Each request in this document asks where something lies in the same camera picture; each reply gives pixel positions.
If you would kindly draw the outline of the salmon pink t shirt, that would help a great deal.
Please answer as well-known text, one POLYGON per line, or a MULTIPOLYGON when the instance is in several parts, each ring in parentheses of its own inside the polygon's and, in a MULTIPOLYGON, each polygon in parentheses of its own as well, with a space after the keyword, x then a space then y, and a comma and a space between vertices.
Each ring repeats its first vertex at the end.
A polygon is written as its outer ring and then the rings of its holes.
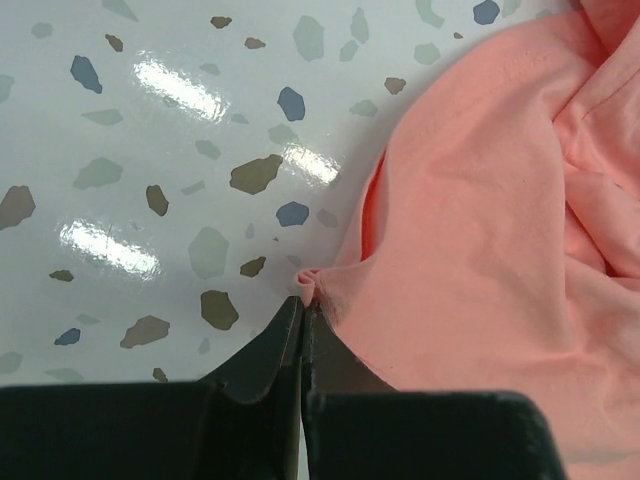
POLYGON ((639 475, 639 5, 487 39, 410 108, 336 262, 301 271, 401 390, 511 390, 573 479, 639 475))

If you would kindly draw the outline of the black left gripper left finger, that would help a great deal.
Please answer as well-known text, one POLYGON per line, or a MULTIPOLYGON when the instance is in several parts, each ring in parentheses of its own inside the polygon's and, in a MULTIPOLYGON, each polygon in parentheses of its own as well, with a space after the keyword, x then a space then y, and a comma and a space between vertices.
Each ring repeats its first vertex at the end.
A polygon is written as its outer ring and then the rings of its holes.
POLYGON ((5 479, 294 479, 300 299, 195 381, 5 387, 5 479))

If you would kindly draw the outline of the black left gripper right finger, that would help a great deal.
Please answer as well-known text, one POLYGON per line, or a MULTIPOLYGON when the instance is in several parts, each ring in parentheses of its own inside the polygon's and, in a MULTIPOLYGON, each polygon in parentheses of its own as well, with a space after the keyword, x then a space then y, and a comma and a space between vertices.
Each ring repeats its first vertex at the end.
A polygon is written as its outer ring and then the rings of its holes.
POLYGON ((302 419, 312 479, 564 479, 551 430, 507 391, 400 391, 304 316, 302 419))

